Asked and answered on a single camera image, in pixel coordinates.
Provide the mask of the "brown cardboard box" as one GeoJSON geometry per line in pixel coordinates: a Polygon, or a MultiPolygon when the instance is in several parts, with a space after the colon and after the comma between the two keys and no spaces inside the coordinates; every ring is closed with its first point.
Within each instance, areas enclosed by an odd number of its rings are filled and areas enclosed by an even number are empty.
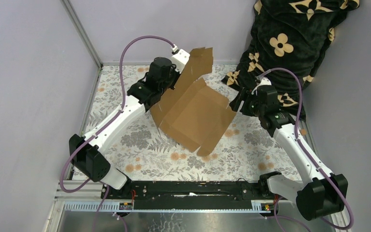
{"type": "Polygon", "coordinates": [[[150,112],[163,133],[204,157],[213,152],[236,112],[229,99],[203,79],[212,72],[213,49],[194,48],[189,54],[175,89],[168,89],[150,112]]]}

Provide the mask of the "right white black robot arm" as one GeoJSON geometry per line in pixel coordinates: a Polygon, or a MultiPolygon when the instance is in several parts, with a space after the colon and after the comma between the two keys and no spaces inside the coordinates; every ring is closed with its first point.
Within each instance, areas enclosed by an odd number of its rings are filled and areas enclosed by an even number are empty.
{"type": "Polygon", "coordinates": [[[229,105],[235,112],[258,117],[262,128],[283,148],[300,174],[301,182],[277,172],[261,175],[257,187],[260,197],[282,196],[293,202],[306,220],[335,214],[347,207],[346,177],[334,174],[311,150],[300,135],[298,123],[281,109],[273,86],[242,88],[229,105]]]}

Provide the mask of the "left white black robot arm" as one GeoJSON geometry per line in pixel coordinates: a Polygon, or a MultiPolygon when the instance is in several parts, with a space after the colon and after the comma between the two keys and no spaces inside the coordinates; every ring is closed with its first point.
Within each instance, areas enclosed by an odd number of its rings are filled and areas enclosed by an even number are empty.
{"type": "Polygon", "coordinates": [[[133,121],[161,100],[167,89],[174,89],[179,77],[180,71],[173,61],[155,58],[144,78],[128,89],[117,109],[91,131],[69,139],[70,163],[89,180],[109,185],[118,198],[129,196],[130,179],[114,168],[104,153],[133,121]]]}

